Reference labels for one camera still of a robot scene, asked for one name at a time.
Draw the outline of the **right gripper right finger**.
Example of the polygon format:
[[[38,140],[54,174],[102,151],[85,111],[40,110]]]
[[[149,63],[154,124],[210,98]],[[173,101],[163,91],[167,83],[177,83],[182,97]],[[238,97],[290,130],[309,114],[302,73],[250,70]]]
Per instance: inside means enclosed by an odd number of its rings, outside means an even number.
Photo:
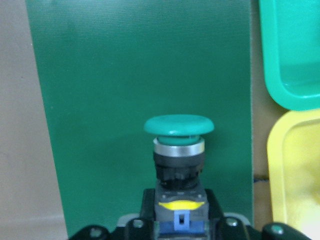
[[[221,219],[224,213],[213,190],[206,188],[205,193],[208,201],[208,218],[210,220]]]

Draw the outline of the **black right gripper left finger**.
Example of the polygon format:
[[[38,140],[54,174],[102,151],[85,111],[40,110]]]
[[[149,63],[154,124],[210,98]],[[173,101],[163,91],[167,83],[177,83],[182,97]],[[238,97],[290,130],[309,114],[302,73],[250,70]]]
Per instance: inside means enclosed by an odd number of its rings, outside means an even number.
[[[143,191],[139,218],[151,222],[156,220],[154,188],[147,188]]]

